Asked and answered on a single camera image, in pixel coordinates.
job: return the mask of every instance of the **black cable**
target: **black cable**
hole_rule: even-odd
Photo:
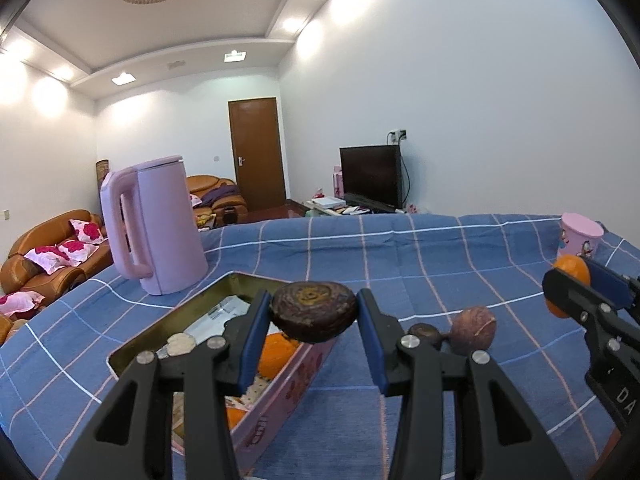
[[[389,132],[386,134],[386,145],[389,145],[389,137],[395,134],[395,132]],[[398,139],[398,150],[400,149],[400,140]],[[400,151],[400,161],[404,166],[404,172],[406,173],[406,182],[407,182],[407,190],[404,199],[402,200],[402,207],[406,205],[406,201],[409,199],[409,193],[411,192],[411,177],[409,176],[409,170],[406,168],[406,164],[404,163],[404,156],[402,156],[402,151]]]
[[[404,172],[406,173],[406,181],[407,181],[407,190],[406,196],[404,200],[402,200],[402,207],[406,205],[406,201],[409,199],[409,193],[411,192],[411,177],[409,177],[409,170],[406,168],[406,164],[404,163],[404,156],[402,156],[402,152],[400,152],[400,160],[402,161],[402,165],[404,166]]]

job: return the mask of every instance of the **bed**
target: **bed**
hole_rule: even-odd
[[[583,478],[613,424],[584,383],[588,352],[572,320],[551,316],[540,283],[555,259],[559,219],[523,215],[375,215],[228,226],[202,235],[209,272],[168,296],[148,296],[110,267],[0,348],[4,432],[39,479],[55,478],[80,431],[114,384],[106,358],[118,346],[233,271],[281,280],[332,280],[372,289],[405,328],[447,329],[476,304],[498,320],[490,349]],[[596,259],[640,274],[640,251],[606,233]],[[252,475],[268,480],[386,478],[399,399],[372,384],[357,327],[337,341],[300,405]],[[454,473],[452,402],[446,397],[443,478]],[[174,453],[174,478],[184,459]]]

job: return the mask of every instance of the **white ceiling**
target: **white ceiling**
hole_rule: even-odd
[[[100,99],[181,75],[277,66],[326,1],[31,0],[0,52],[23,50],[26,41],[32,53],[24,62]],[[292,19],[299,28],[287,27]],[[225,64],[233,49],[246,51],[245,61]],[[136,81],[116,86],[111,79],[122,72]]]
[[[92,69],[169,46],[264,37],[281,0],[31,0],[21,18]]]

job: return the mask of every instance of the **red tile floor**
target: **red tile floor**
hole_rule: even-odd
[[[249,211],[247,222],[262,222],[263,220],[275,220],[277,218],[300,218],[304,216],[302,206],[287,203],[280,207],[262,209],[260,211]]]

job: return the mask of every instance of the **pink cup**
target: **pink cup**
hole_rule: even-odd
[[[558,256],[575,254],[576,256],[593,256],[604,229],[593,220],[578,215],[578,213],[564,213],[561,219],[562,232]]]

